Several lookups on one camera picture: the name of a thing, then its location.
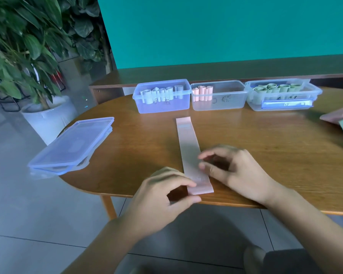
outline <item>right hand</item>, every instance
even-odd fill
[[[283,187],[261,168],[247,150],[217,145],[203,151],[198,158],[225,160],[229,164],[227,171],[205,161],[200,162],[199,168],[242,196],[264,206],[274,198],[277,189]]]

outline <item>plastic storage box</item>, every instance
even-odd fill
[[[31,170],[62,175],[89,164],[95,149],[112,132],[114,117],[80,120],[28,163]]]
[[[241,81],[199,82],[191,84],[191,89],[198,86],[213,87],[212,94],[193,94],[192,106],[195,111],[228,110],[242,108],[248,92]]]
[[[276,84],[277,87],[294,84],[297,88],[288,89],[289,92],[273,93],[254,90],[255,87],[267,84]],[[310,79],[248,81],[245,83],[245,90],[248,91],[247,103],[255,111],[305,110],[311,108],[317,96],[323,92],[311,84]]]
[[[139,113],[178,111],[189,109],[191,92],[186,79],[144,82],[137,85],[132,98]]]

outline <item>tiled floor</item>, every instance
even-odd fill
[[[94,106],[72,61],[62,63],[79,113]],[[19,113],[0,109],[0,274],[60,273],[107,222],[99,197],[60,178],[33,180],[26,165],[45,144]],[[124,213],[130,199],[114,198]],[[343,226],[343,217],[332,217]],[[140,241],[116,273],[143,265],[153,273],[244,273],[242,251],[300,248],[266,210],[193,205],[162,231]]]

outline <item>green wall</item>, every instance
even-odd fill
[[[343,54],[343,0],[98,0],[118,68]]]

